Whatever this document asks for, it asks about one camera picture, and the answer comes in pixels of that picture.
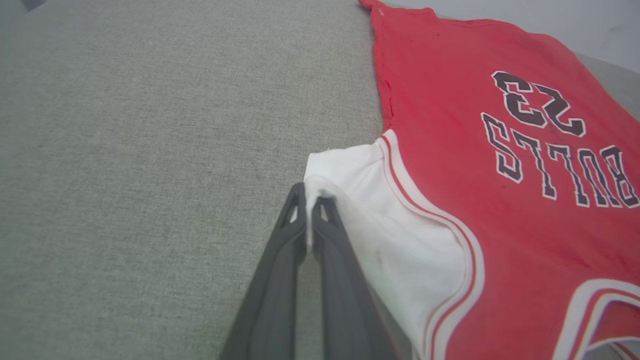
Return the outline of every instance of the gray fabric surface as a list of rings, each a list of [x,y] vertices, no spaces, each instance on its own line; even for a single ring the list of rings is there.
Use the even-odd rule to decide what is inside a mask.
[[[308,154],[381,133],[371,47],[355,0],[50,0],[4,28],[2,358],[215,358]],[[590,66],[638,118],[639,76]]]

